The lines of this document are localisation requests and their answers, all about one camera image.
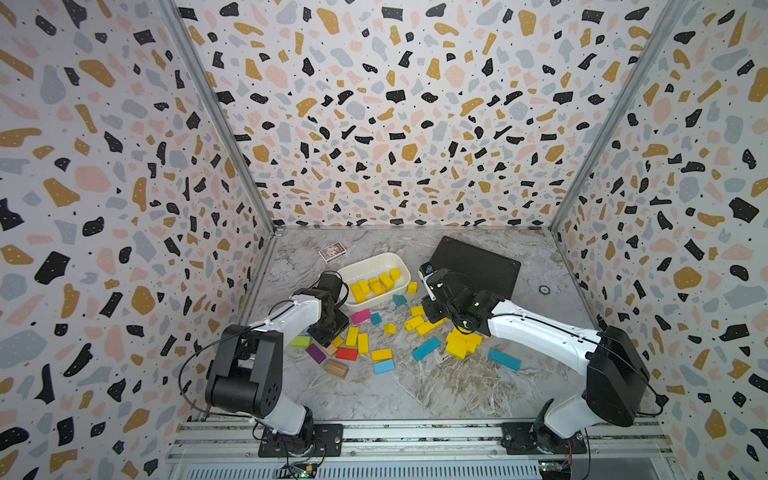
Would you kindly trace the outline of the long yellow block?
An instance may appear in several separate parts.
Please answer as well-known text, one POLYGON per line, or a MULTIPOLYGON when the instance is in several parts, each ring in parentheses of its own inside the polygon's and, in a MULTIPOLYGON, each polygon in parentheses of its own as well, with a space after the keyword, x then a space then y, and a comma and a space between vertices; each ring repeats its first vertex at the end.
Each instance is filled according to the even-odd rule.
POLYGON ((362 292, 359 284, 357 284, 357 283, 351 284, 350 285, 350 290, 351 290, 352 295, 353 295, 353 297, 355 299, 355 302, 357 304, 361 304, 361 303, 364 303, 366 301, 366 296, 362 292))

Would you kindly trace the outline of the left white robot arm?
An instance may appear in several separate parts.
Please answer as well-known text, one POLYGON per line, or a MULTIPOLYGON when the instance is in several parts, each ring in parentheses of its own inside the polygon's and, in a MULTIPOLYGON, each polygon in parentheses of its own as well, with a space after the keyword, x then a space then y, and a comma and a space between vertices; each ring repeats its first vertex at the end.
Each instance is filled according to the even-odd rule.
POLYGON ((230 414, 248 414, 275 433, 306 436, 308 408, 282 392, 283 352, 306 333, 327 347, 349 326, 341 304, 349 294, 339 273, 321 273, 262 321, 225 329, 207 374, 206 402, 230 414))

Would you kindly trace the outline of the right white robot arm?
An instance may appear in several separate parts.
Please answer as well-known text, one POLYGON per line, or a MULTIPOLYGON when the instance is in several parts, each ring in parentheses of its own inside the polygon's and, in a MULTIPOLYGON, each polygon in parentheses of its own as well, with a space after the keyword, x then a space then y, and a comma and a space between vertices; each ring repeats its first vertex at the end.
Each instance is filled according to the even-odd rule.
POLYGON ((579 393, 548 400, 525 433, 507 442, 552 452, 600 423, 630 427, 650 388, 650 373, 627 333, 614 326, 580 328, 540 316, 515 302, 474 287, 469 277, 425 263, 419 276, 431 322, 448 319, 460 334, 482 334, 525 345, 579 374, 579 393))

